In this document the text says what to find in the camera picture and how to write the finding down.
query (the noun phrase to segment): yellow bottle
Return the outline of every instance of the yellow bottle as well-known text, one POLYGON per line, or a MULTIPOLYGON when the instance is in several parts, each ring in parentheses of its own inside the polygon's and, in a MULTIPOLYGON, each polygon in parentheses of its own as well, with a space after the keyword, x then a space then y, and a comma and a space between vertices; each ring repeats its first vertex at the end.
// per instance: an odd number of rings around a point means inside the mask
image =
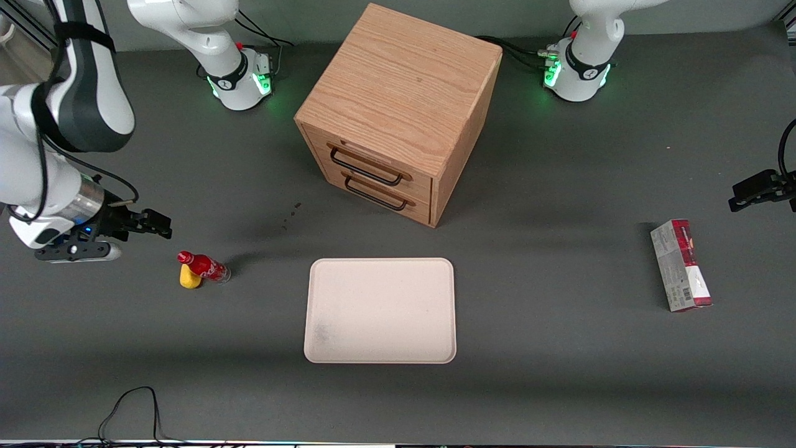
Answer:
POLYGON ((188 265, 182 265, 180 268, 180 285, 187 289, 198 288, 201 285, 201 277, 193 273, 188 265))

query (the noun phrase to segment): red bottle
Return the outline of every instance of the red bottle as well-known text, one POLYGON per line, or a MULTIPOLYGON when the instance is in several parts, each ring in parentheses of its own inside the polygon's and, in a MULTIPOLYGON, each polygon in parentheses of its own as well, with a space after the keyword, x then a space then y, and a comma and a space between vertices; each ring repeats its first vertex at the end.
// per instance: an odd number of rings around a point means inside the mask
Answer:
POLYGON ((222 265, 207 255, 194 255, 187 250, 183 250, 177 254, 177 261, 181 262, 183 265, 188 265, 191 272, 210 281, 226 283, 232 276, 227 266, 222 265))

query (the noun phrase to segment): bottle cap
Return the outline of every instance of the bottle cap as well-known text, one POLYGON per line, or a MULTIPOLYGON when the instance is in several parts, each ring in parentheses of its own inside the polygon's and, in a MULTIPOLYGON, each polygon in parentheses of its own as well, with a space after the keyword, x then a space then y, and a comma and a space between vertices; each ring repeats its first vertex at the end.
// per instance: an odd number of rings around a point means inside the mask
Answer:
POLYGON ((193 261, 193 254, 187 250, 183 250, 177 254, 177 261, 181 262, 183 265, 187 265, 193 261))

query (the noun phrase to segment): wooden cabinet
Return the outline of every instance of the wooden cabinet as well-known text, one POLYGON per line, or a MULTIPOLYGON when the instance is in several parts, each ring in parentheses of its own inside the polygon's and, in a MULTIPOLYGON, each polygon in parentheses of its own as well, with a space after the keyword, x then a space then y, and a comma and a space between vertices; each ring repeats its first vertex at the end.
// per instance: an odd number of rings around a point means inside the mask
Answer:
POLYGON ((295 121, 329 183, 435 227, 500 60, 496 45, 370 4, 295 121))

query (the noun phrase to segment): drawer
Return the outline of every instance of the drawer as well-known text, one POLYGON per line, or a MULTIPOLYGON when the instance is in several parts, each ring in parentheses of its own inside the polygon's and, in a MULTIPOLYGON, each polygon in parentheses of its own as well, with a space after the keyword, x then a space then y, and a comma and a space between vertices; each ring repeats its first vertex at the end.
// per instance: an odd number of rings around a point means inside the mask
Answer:
POLYGON ((325 171, 330 171, 330 167, 333 167, 337 171, 343 170, 358 178, 368 179, 401 197, 430 202, 430 177, 389 166, 388 163, 364 155, 365 151, 356 144, 345 142, 311 126, 305 126, 305 131, 312 150, 325 171))
POLYGON ((405 198, 393 191, 389 191, 381 185, 371 182, 368 179, 347 172, 346 170, 327 171, 329 182, 343 190, 353 193, 363 199, 392 210, 397 214, 413 219, 417 222, 429 225, 431 208, 427 202, 417 201, 413 198, 405 198))

